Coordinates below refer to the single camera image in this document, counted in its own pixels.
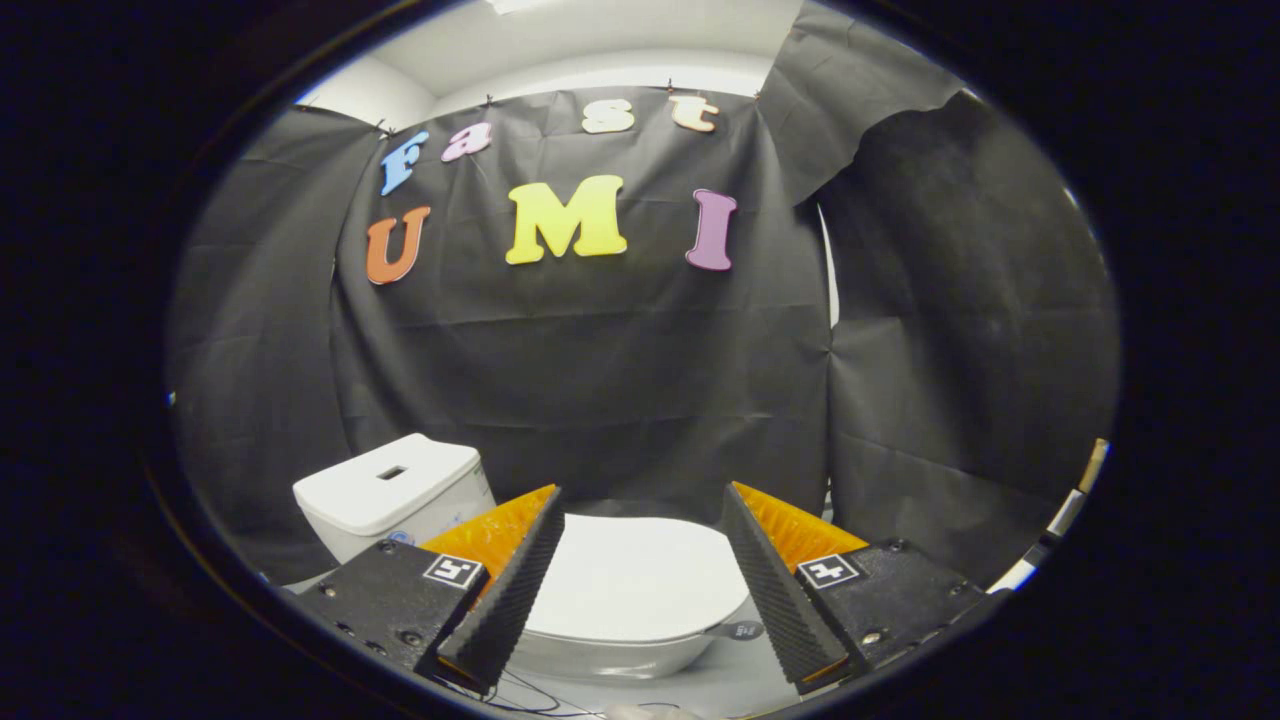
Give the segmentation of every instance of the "white toilet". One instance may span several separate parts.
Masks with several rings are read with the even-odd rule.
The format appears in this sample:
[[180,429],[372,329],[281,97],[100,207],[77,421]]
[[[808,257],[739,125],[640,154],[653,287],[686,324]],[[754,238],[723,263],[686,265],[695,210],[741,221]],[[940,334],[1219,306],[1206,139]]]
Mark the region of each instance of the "white toilet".
[[567,678],[662,678],[748,600],[728,539],[666,518],[564,516],[509,665]]
[[381,538],[421,544],[494,507],[474,447],[417,433],[298,480],[293,497],[338,562]]

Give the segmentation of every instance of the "cable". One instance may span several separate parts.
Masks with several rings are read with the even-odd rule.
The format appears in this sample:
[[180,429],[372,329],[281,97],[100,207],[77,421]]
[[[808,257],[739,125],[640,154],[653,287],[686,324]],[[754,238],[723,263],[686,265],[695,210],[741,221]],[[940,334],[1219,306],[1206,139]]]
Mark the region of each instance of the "cable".
[[[511,711],[515,711],[515,712],[530,712],[530,714],[534,714],[534,715],[543,715],[545,717],[586,717],[586,716],[604,717],[603,712],[593,712],[593,711],[582,707],[581,705],[577,705],[577,703],[567,701],[567,700],[561,700],[561,698],[553,696],[552,693],[549,693],[549,692],[539,688],[538,685],[530,683],[529,680],[521,678],[520,675],[516,675],[515,673],[512,673],[509,670],[503,670],[503,674],[507,675],[507,676],[509,676],[512,680],[520,683],[525,688],[529,688],[529,689],[531,689],[531,691],[541,694],[547,700],[550,700],[550,701],[556,702],[556,705],[553,707],[548,707],[548,708],[529,708],[529,707],[512,707],[512,706],[508,706],[508,705],[490,703],[494,707],[500,707],[502,710],[511,710]],[[498,697],[497,688],[494,689],[493,697]],[[507,698],[500,698],[500,700],[503,700],[504,702],[511,702]],[[556,711],[556,710],[558,710],[562,703],[563,705],[571,705],[571,706],[581,710],[582,712],[564,712],[564,714],[552,715],[552,712]],[[677,710],[680,708],[680,706],[676,705],[676,703],[673,703],[673,702],[640,702],[640,703],[636,703],[637,707],[648,707],[648,706],[653,706],[653,705],[662,705],[662,706],[666,706],[666,707],[675,707]]]

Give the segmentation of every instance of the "black cloth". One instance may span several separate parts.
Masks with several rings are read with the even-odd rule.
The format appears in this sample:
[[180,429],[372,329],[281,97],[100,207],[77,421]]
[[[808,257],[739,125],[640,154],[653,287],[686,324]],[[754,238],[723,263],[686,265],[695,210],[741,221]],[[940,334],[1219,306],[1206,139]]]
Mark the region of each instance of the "black cloth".
[[872,128],[815,197],[840,295],[836,521],[995,582],[1110,437],[1120,338],[1098,243],[1044,155],[964,92]]
[[[703,94],[716,131],[677,126],[662,88],[548,92],[406,128],[428,150],[379,195],[361,179],[338,245],[334,363],[355,452],[410,432],[477,447],[499,501],[554,482],[566,509],[714,523],[728,480],[820,511],[826,486],[826,265],[813,202],[792,206],[750,97]],[[635,126],[589,135],[582,109],[625,99]],[[493,145],[442,163],[476,122]],[[621,255],[508,265],[516,205],[547,182],[561,202],[623,178]],[[695,190],[737,200],[732,268],[692,266]],[[430,205],[413,269],[374,286],[365,229]],[[399,256],[403,223],[388,256]]]
[[335,566],[292,483],[351,456],[329,360],[338,233],[378,133],[291,111],[230,167],[197,219],[170,306],[166,374],[183,469],[255,569]]
[[867,23],[803,4],[760,90],[787,197],[800,202],[845,169],[876,123],[941,108],[963,85]]

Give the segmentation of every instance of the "letter u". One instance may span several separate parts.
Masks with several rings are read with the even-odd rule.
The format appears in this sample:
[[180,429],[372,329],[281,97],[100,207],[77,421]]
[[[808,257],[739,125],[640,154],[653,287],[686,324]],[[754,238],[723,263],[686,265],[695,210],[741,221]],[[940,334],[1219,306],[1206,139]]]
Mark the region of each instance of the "letter u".
[[422,240],[422,223],[431,214],[428,206],[415,208],[404,213],[404,249],[399,260],[394,263],[387,259],[387,246],[390,243],[392,228],[396,227],[396,218],[378,220],[369,227],[369,258],[365,269],[369,282],[374,284],[393,283],[403,278],[417,261],[417,247]]

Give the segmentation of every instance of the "letter m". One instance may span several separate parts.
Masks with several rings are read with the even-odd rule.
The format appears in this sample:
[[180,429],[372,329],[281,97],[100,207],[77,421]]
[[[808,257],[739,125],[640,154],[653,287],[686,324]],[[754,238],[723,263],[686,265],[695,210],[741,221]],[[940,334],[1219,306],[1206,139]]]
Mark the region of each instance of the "letter m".
[[507,197],[516,201],[516,240],[507,251],[507,263],[521,265],[543,259],[538,233],[543,233],[547,247],[557,258],[563,258],[573,231],[582,227],[582,234],[573,245],[579,255],[617,255],[625,252],[627,241],[618,234],[617,192],[622,188],[618,176],[593,176],[577,186],[568,205],[544,182],[522,184]]

